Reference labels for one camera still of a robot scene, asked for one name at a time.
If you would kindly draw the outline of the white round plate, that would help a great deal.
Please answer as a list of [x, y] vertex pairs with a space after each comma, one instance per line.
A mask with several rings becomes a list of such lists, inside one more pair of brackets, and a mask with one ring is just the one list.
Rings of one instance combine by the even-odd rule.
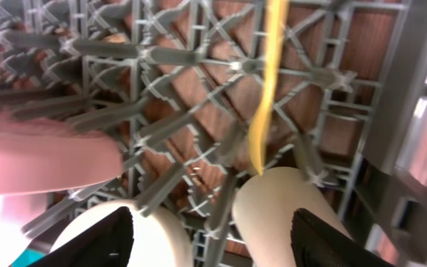
[[0, 195], [0, 267], [10, 266], [33, 240], [21, 230], [47, 208], [46, 194]]

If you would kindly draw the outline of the yellow plastic spoon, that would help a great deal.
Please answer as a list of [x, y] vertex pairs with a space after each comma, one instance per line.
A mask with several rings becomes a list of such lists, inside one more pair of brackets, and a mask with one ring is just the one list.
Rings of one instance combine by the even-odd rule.
[[266, 7], [265, 69], [263, 71], [262, 98], [248, 129], [248, 151], [251, 164], [260, 176], [262, 176], [265, 167], [268, 129], [277, 89], [277, 73], [282, 57], [282, 40], [289, 10], [289, 0], [269, 0]]

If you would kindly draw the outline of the white bowl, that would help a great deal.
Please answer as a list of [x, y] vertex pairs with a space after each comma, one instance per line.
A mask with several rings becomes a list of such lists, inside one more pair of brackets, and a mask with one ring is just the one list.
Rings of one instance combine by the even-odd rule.
[[193, 246], [180, 220], [163, 207], [143, 217], [133, 200], [113, 200], [89, 208], [61, 232], [51, 251], [62, 247], [121, 207], [129, 208], [133, 217], [133, 248], [129, 267], [193, 267]]

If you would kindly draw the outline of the white cup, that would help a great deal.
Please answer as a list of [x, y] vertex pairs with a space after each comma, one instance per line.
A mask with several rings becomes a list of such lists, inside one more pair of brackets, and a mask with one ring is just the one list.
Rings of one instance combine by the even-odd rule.
[[291, 248], [294, 212], [305, 208], [349, 237], [321, 191], [290, 167], [268, 169], [250, 178], [236, 193], [232, 217], [259, 267], [295, 266]]

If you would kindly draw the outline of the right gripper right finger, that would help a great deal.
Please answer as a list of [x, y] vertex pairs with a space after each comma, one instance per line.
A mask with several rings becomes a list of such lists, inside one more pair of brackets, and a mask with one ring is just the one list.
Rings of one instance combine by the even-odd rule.
[[305, 208], [294, 212], [291, 248], [297, 267], [393, 267]]

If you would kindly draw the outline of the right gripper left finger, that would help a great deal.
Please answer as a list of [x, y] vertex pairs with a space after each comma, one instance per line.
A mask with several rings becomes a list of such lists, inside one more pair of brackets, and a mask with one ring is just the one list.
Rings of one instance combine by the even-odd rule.
[[121, 207], [29, 267], [127, 267], [133, 241], [133, 217]]

